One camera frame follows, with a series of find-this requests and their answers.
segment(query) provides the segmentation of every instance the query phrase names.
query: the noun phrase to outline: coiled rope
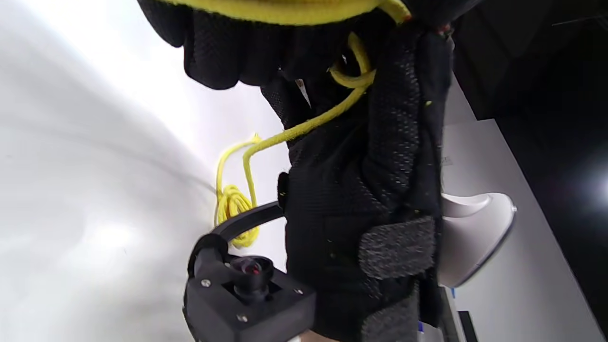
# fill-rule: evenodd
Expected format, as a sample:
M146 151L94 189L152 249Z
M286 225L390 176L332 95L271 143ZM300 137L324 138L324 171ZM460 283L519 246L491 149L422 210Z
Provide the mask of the coiled rope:
M207 12L219 13L231 18L259 21L268 24L281 25L315 25L343 21L356 15L367 13L376 7L385 11L396 23L401 24L411 18L407 7L400 0L166 0L176 4L185 4ZM333 79L340 85L353 91L341 103L327 112L292 127L266 140L256 134L253 139L232 147L222 155L218 166L216 179L218 207L215 224L218 225L239 213L257 206L255 187L251 175L251 157L259 151L281 144L307 134L313 129L336 118L351 108L363 96L373 83L375 70L370 70L370 62L365 53L363 43L354 33L348 36L348 47L353 51L359 64L360 76L345 75L334 65L330 68ZM243 166L251 201L234 185L228 185L221 190L222 174L226 159L237 150L250 146L243 155ZM259 227L232 240L237 248L253 244L259 234Z

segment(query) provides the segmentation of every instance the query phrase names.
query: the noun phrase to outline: mesh glove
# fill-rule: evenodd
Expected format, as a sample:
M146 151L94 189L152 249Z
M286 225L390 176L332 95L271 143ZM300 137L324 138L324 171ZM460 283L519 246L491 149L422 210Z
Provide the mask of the mesh glove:
M267 85L279 69L288 80L318 77L339 57L355 26L376 32L371 16L341 23L280 26L239 21L159 0L137 0L154 30L174 47L184 47L188 76L212 89L238 81ZM404 0L415 18L429 27L449 23L479 0Z
M344 55L350 71L356 63ZM419 317L437 325L441 309L434 265L451 49L408 23L376 57L375 82L358 103L288 142L292 167L278 185L288 274L317 291L313 331L343 342L416 341ZM350 92L327 75L304 85L309 102L283 77L262 88L285 128Z

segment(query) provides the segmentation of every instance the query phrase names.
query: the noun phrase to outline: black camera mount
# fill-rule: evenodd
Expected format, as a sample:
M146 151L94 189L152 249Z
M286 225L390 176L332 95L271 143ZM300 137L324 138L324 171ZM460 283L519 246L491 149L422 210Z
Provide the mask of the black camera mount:
M197 342L287 342L313 326L314 291L261 256L237 257L228 242L283 216L277 202L244 212L196 243L184 317Z

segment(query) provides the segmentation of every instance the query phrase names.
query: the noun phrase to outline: gray velcro patch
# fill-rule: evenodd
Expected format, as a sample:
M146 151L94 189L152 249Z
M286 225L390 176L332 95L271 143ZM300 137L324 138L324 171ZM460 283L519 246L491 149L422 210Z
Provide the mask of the gray velcro patch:
M368 277L399 278L433 265L435 222L430 216L377 226L361 236L359 266Z
M418 301L416 284L408 298L371 314L363 321L363 342L417 342Z

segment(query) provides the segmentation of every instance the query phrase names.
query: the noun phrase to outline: dark background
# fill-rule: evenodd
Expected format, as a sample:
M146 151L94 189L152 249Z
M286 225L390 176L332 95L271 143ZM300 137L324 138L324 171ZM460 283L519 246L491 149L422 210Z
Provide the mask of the dark background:
M486 0L454 33L458 82L477 119L497 121L604 336L607 1Z

